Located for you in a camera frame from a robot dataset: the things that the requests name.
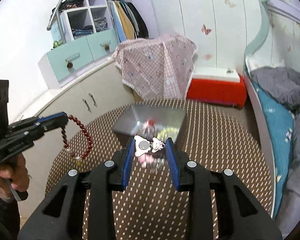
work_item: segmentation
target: light blue shirt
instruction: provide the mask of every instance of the light blue shirt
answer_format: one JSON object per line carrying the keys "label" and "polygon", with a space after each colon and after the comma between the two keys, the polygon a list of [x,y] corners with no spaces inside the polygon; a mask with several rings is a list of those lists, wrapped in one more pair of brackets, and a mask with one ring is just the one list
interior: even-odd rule
{"label": "light blue shirt", "polygon": [[117,14],[116,10],[114,10],[114,6],[115,6],[114,2],[111,1],[111,0],[109,0],[108,1],[108,5],[109,5],[110,13],[111,13],[111,15],[113,17],[114,28],[115,28],[115,30],[117,32],[117,36],[119,38],[119,41],[120,42],[126,41],[127,37],[124,34],[124,30],[123,30],[123,27],[122,27],[119,15]]}

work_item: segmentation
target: yellow shirt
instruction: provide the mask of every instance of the yellow shirt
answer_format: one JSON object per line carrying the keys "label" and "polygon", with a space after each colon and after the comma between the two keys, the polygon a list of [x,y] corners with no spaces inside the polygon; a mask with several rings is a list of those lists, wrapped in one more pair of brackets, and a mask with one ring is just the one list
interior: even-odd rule
{"label": "yellow shirt", "polygon": [[129,18],[126,16],[126,14],[124,13],[120,3],[118,1],[114,1],[117,9],[118,9],[118,13],[119,13],[119,17],[122,23],[122,27],[123,27],[123,31],[124,34],[126,35],[126,38],[128,40],[132,40],[135,38],[134,36],[134,28],[132,23],[130,22]]}

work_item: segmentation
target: white countertop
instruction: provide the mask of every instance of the white countertop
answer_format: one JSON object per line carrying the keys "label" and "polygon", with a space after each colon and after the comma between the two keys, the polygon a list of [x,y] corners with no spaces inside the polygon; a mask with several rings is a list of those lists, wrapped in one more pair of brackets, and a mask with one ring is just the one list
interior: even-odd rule
{"label": "white countertop", "polygon": [[42,112],[47,106],[49,106],[53,101],[55,101],[62,94],[67,92],[70,88],[72,88],[75,84],[81,82],[88,76],[92,75],[96,71],[102,69],[103,67],[114,62],[112,57],[107,57],[102,62],[92,62],[86,68],[82,69],[82,71],[78,72],[76,78],[71,80],[69,83],[61,87],[60,89],[49,89],[45,91],[41,96],[36,98],[23,112],[20,114],[15,120],[19,121],[22,119],[26,119],[32,116],[38,115]]}

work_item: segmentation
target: folded clothes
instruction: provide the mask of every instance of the folded clothes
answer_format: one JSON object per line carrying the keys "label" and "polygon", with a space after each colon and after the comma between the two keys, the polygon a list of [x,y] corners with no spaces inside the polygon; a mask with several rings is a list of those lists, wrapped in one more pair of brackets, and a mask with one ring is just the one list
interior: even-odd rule
{"label": "folded clothes", "polygon": [[106,17],[93,19],[93,22],[97,32],[105,31],[106,29],[108,29],[108,22]]}
{"label": "folded clothes", "polygon": [[88,35],[92,34],[93,31],[91,30],[74,30],[72,31],[73,36],[78,36],[78,35]]}
{"label": "folded clothes", "polygon": [[89,34],[93,34],[93,26],[87,25],[83,29],[71,29],[73,37],[80,38]]}
{"label": "folded clothes", "polygon": [[83,1],[84,0],[65,0],[64,2],[62,2],[60,4],[59,12],[61,13],[64,10],[77,8],[77,7],[82,7],[83,6]]}
{"label": "folded clothes", "polygon": [[92,25],[87,25],[87,26],[85,26],[83,29],[84,29],[85,31],[87,31],[87,30],[93,31],[93,26],[92,26]]}

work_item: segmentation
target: white drawer cabinet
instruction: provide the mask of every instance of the white drawer cabinet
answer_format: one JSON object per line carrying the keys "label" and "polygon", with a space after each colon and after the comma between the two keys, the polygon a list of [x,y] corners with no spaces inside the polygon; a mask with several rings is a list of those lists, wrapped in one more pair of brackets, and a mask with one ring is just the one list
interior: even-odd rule
{"label": "white drawer cabinet", "polygon": [[[114,64],[109,64],[75,84],[39,115],[47,116],[65,112],[76,116],[84,125],[87,125],[107,111],[132,102],[134,102],[132,90],[122,84],[120,70]],[[74,122],[69,121],[66,126],[67,137],[71,138],[79,130]],[[32,179],[28,189],[28,199],[19,203],[22,217],[29,217],[43,200],[52,163],[62,147],[61,130],[56,129],[46,133],[44,137],[35,141],[34,147],[24,152],[26,166]]]}

